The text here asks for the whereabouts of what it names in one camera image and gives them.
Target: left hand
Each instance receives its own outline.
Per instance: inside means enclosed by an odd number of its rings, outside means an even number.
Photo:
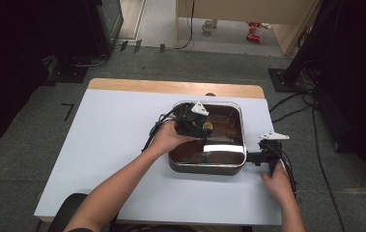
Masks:
[[[176,133],[176,122],[164,122],[155,134],[149,148],[155,149],[159,155],[171,152],[180,144],[194,140],[194,137],[178,135]]]

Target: black metal base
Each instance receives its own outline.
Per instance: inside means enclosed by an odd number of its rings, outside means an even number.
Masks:
[[[82,65],[90,64],[88,62],[82,62]],[[86,76],[88,67],[76,67],[62,69],[59,64],[53,69],[47,81],[51,82],[66,82],[66,83],[83,83],[84,77]]]
[[[304,92],[305,90],[296,83],[286,83],[283,80],[285,70],[268,69],[270,79],[276,92]]]

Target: white floor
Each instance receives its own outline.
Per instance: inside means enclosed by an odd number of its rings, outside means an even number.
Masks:
[[[142,40],[142,46],[160,47],[161,44],[165,44],[168,48],[174,48],[176,1],[146,1],[137,40]],[[218,20],[217,28],[208,34],[202,30],[204,19],[194,18],[192,24],[193,42],[185,48],[187,50],[283,56],[271,29],[259,27],[254,34],[261,37],[260,41],[250,42],[246,39],[249,29],[246,22]],[[186,44],[190,37],[188,25],[190,18],[179,19],[178,47]],[[295,49],[289,56],[294,57],[296,53]]]

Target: human arm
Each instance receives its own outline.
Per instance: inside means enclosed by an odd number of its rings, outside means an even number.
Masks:
[[[282,230],[284,232],[305,231],[288,174],[283,168],[282,163],[280,161],[276,163],[272,177],[263,173],[261,174],[261,178],[267,186],[268,191],[279,202],[282,213]]]
[[[79,206],[65,231],[75,228],[101,231],[120,212],[152,164],[163,154],[193,139],[177,135],[174,127],[175,122],[165,122],[143,153],[98,185]]]

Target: table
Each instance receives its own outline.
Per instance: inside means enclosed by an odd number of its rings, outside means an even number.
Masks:
[[[176,0],[175,46],[179,17],[191,18],[193,0]],[[304,28],[312,25],[321,0],[196,0],[193,18],[271,23],[284,55],[294,48]]]
[[[213,92],[217,97],[205,94]],[[93,79],[47,181],[35,216],[52,221],[72,193],[90,193],[132,161],[159,114],[179,101],[236,102],[249,152],[273,131],[259,86],[125,79]],[[280,224],[279,205],[264,187],[267,165],[247,163],[236,176],[177,173],[158,159],[119,213],[120,222]]]

